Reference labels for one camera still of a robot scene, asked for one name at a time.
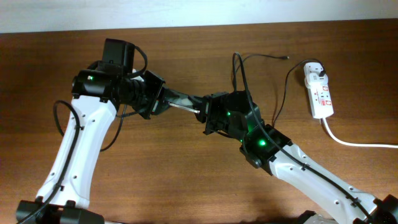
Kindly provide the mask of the black smartphone with white circles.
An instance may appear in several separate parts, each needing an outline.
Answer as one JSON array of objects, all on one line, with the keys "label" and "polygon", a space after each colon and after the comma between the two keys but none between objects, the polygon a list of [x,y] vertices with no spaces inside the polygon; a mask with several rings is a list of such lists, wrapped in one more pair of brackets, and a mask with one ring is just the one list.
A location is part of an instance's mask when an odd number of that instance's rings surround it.
[{"label": "black smartphone with white circles", "polygon": [[170,88],[166,88],[164,90],[164,102],[167,106],[172,106],[199,114],[202,98],[200,96],[188,95]]}]

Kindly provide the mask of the white power strip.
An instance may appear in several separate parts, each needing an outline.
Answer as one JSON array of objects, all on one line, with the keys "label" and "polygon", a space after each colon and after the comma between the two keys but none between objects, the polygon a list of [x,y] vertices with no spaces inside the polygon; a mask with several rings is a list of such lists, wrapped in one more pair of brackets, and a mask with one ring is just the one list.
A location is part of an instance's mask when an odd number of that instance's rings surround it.
[{"label": "white power strip", "polygon": [[334,113],[328,84],[307,90],[313,118],[323,119]]}]

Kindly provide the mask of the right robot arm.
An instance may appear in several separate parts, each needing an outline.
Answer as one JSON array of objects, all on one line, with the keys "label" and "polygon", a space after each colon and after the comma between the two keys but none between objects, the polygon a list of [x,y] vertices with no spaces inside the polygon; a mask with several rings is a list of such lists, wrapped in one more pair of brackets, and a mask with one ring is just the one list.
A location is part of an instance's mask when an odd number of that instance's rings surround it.
[{"label": "right robot arm", "polygon": [[337,223],[397,223],[397,198],[384,200],[332,174],[290,138],[266,124],[245,91],[192,98],[205,134],[224,131],[241,142],[240,151],[256,169],[292,185],[318,204]]}]

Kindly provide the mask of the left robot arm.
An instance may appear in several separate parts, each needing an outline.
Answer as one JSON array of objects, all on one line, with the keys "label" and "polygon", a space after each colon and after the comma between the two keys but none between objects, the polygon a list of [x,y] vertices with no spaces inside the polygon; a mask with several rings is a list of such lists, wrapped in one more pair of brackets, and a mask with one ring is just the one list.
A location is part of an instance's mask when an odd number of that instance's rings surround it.
[{"label": "left robot arm", "polygon": [[[81,70],[73,79],[72,101],[58,100],[53,117],[62,134],[57,157],[33,202],[20,201],[18,223],[105,223],[88,210],[93,173],[112,122],[139,114],[148,119],[155,112],[163,79],[133,69],[134,54],[146,54],[123,40],[106,39],[101,60]],[[67,128],[58,123],[58,106],[70,110]],[[133,111],[118,113],[121,105]]]}]

